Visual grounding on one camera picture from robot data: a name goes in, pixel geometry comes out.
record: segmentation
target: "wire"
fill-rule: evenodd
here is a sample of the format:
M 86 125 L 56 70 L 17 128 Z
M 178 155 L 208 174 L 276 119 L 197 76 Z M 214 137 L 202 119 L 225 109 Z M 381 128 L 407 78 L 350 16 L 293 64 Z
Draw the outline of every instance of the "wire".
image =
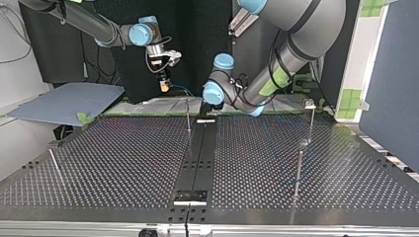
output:
M 117 74 L 117 70 L 114 71 L 114 73 L 110 74 L 110 76 L 112 75 L 112 79 L 111 81 L 107 80 L 104 76 L 102 76 L 102 74 L 104 74 L 103 70 L 101 70 L 101 68 L 98 65 L 95 65 L 94 63 L 90 62 L 87 57 L 86 57 L 86 51 L 85 51 L 85 46 L 84 46 L 84 40 L 83 40 L 83 33 L 80 32 L 80 39 L 81 39 L 81 48 L 82 48 L 82 54 L 83 54 L 83 61 L 84 63 L 86 63 L 86 65 L 89 65 L 97 74 L 98 77 L 95 80 L 95 83 L 99 83 L 99 81 L 104 80 L 106 83 L 108 83 L 109 85 L 112 85 L 113 80 L 115 79 L 115 76 Z M 100 53 L 100 48 L 98 46 L 98 54 L 97 54 L 97 62 L 99 62 L 99 55 Z
M 106 73 L 101 66 L 100 63 L 100 54 L 101 54 L 101 48 L 98 46 L 98 51 L 96 54 L 96 64 L 98 65 L 99 70 L 102 72 L 102 74 L 104 74 L 105 76 L 112 76 L 115 77 L 115 75 L 117 74 L 117 65 L 114 63 L 114 71 L 110 74 Z
M 147 65 L 148 70 L 150 70 L 150 72 L 152 72 L 152 73 L 159 73 L 159 72 L 163 71 L 164 69 L 166 69 L 166 67 L 169 66 L 169 62 L 167 62 L 162 68 L 158 69 L 157 71 L 154 71 L 151 68 L 151 66 L 150 66 L 150 64 L 148 62 L 148 52 L 147 52 L 147 50 L 145 51 L 145 64 Z
M 268 56 L 268 70 L 269 70 L 269 75 L 270 75 L 270 78 L 271 78 L 272 83 L 277 87 L 278 90 L 276 90 L 275 93 L 271 96 L 271 98 L 268 101 L 266 101 L 265 103 L 260 104 L 260 105 L 254 105 L 254 104 L 250 103 L 246 99 L 246 97 L 244 96 L 244 93 L 242 95 L 240 94 L 241 91 L 242 91 L 242 89 L 240 89 L 239 87 L 235 87 L 236 98 L 234 99 L 234 101 L 231 101 L 230 100 L 231 102 L 235 103 L 237 101 L 237 98 L 240 98 L 243 101 L 243 103 L 246 104 L 247 106 L 254 107 L 254 108 L 259 108 L 259 107 L 265 107 L 265 106 L 269 105 L 271 102 L 273 102 L 274 99 L 275 99 L 275 97 L 280 94 L 279 89 L 284 90 L 284 92 L 286 93 L 285 88 L 280 87 L 280 85 L 278 85 L 277 81 L 275 80 L 274 70 L 272 68 L 272 66 L 273 66 L 272 65 L 273 64 L 272 63 L 272 56 L 273 56 L 273 54 L 275 52 L 275 55 L 276 55 L 277 60 L 278 60 L 278 63 L 283 68 L 283 70 L 286 72 L 286 74 L 289 76 L 289 80 L 293 80 L 293 77 L 291 76 L 291 74 L 288 71 L 288 69 L 285 67 L 285 65 L 284 65 L 284 63 L 283 63 L 283 61 L 281 59 L 281 56 L 278 54 L 278 52 L 276 50 L 276 44 L 277 44 L 278 38 L 281 35 L 281 32 L 282 32 L 282 30 L 279 29 L 278 32 L 277 32 L 277 34 L 275 35 L 275 38 L 272 41 L 271 48 L 269 50 L 269 56 Z M 239 82 L 240 83 L 240 86 L 243 86 L 243 82 L 242 82 L 242 80 L 240 78 L 237 78 L 236 79 L 236 82 Z
M 114 83 L 114 86 L 117 85 L 120 80 L 121 80 L 121 77 L 118 78 L 118 80 Z
M 15 27 L 15 25 L 12 23 L 12 21 L 7 16 L 7 14 L 3 11 L 3 9 L 7 9 L 7 10 L 11 11 L 19 19 L 20 24 L 22 26 L 22 31 L 24 33 L 23 36 L 19 32 L 19 30 Z M 19 61 L 19 60 L 22 60 L 22 59 L 28 57 L 29 54 L 32 51 L 32 46 L 31 46 L 31 43 L 29 41 L 28 34 L 27 34 L 26 30 L 25 30 L 24 20 L 22 19 L 22 17 L 19 15 L 19 13 L 15 9 L 13 9 L 12 7 L 10 7 L 10 6 L 8 6 L 8 5 L 4 4 L 4 3 L 0 3 L 0 12 L 2 13 L 3 17 L 6 19 L 6 21 L 8 22 L 8 24 L 12 27 L 12 29 L 18 34 L 19 38 L 21 38 L 29 46 L 28 51 L 23 56 L 20 56 L 18 58 L 12 59 L 12 60 L 0 61 L 0 64 L 12 63 L 12 62 L 16 62 L 16 61 Z
M 191 209 L 191 205 L 188 206 L 188 212 L 186 213 L 186 219 L 185 219 L 185 235 L 186 235 L 186 237 L 189 237 L 188 220 L 189 220 L 190 209 Z
M 177 88 L 180 88 L 180 89 L 183 89 L 183 90 L 185 90 L 189 95 L 191 95 L 192 97 L 195 97 L 194 96 L 194 94 L 188 89 L 188 88 L 186 88 L 186 87 L 183 87 L 183 86 L 180 86 L 180 85 L 172 85 L 172 87 L 177 87 Z
M 327 100 L 327 97 L 324 94 L 323 89 L 321 89 L 320 82 L 318 81 L 317 74 L 315 73 L 315 70 L 314 70 L 313 62 L 312 61 L 309 62 L 309 65 L 310 65 L 310 69 L 313 71 L 314 81 L 317 83 L 317 86 L 318 86 L 318 89 L 320 90 L 320 93 L 322 94 L 324 100 L 329 105 L 330 109 L 332 110 L 333 115 L 336 115 L 335 109 L 332 107 L 332 104 L 330 104 L 329 100 Z

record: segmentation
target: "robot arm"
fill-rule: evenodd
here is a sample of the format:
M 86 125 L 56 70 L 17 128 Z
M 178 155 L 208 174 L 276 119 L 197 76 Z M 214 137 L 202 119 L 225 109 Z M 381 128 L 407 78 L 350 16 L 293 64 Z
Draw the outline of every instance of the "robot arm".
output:
M 99 46 L 112 47 L 128 45 L 145 46 L 149 70 L 156 74 L 162 92 L 170 88 L 168 66 L 175 66 L 182 54 L 165 50 L 170 37 L 163 38 L 155 17 L 140 18 L 137 24 L 119 26 L 105 17 L 92 13 L 80 4 L 64 0 L 19 0 L 22 4 L 41 13 L 49 13 L 90 35 Z
M 273 79 L 267 66 L 247 88 L 231 79 L 234 59 L 228 54 L 218 55 L 205 85 L 204 100 L 215 106 L 226 103 L 256 117 L 278 89 L 290 84 L 290 76 L 332 46 L 345 20 L 346 1 L 238 0 L 238 3 L 251 14 L 288 31 L 287 43 L 276 52 Z

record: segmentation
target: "green sticker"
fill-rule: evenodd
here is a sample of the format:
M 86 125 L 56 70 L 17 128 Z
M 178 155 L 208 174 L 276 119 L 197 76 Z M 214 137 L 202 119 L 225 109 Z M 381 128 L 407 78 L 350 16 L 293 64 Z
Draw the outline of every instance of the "green sticker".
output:
M 283 70 L 283 68 L 281 67 L 279 67 L 278 70 L 275 71 L 274 79 L 275 79 L 275 82 L 277 82 L 277 84 L 281 88 L 286 88 L 288 85 L 290 85 L 289 77 L 287 76 L 287 73 Z M 278 90 L 277 86 L 270 79 L 262 88 L 262 90 L 259 92 L 259 95 L 271 96 L 277 90 Z
M 361 17 L 371 18 L 381 16 L 381 10 L 384 6 L 384 0 L 364 0 L 361 9 Z
M 86 115 L 86 113 L 77 113 L 77 118 L 79 119 L 79 121 L 83 122 L 83 124 L 89 124 L 93 122 L 93 118 L 90 118 Z
M 339 105 L 338 119 L 354 119 L 361 105 L 361 90 L 345 89 Z

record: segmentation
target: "metal bracket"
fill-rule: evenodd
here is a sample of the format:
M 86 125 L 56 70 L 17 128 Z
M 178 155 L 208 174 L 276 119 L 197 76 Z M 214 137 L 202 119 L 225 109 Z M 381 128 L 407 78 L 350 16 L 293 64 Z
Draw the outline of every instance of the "metal bracket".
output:
M 370 110 L 370 104 L 368 104 L 365 101 L 360 102 L 360 109 L 363 111 L 369 111 Z
M 398 0 L 384 0 L 384 6 L 390 5 L 391 3 L 395 3 L 395 2 L 398 2 Z
M 174 198 L 175 205 L 207 205 L 207 191 L 178 191 Z
M 180 59 L 182 57 L 182 53 L 181 52 L 178 52 L 176 50 L 169 50 L 169 51 L 163 51 L 161 53 L 154 54 L 154 55 L 148 54 L 148 56 L 150 58 L 152 58 L 152 57 L 160 57 L 160 56 L 168 56 L 168 57 L 170 57 L 170 59 L 169 59 L 169 66 L 174 67 L 180 61 Z
M 229 34 L 237 38 L 240 37 L 258 19 L 259 16 L 252 15 L 245 9 L 241 9 L 228 26 Z

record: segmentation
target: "black curtain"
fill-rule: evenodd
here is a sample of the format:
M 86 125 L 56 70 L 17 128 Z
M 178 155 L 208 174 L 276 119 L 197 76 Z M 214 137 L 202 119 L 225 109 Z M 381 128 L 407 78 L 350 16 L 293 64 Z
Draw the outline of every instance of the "black curtain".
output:
M 181 51 L 180 63 L 171 69 L 172 82 L 199 95 L 212 69 L 213 58 L 230 52 L 228 24 L 231 0 L 98 0 L 98 13 L 120 25 L 134 24 L 138 18 L 154 15 L 163 37 L 173 40 L 166 49 Z M 112 48 L 126 95 L 132 103 L 160 96 L 155 76 L 145 66 L 145 48 Z

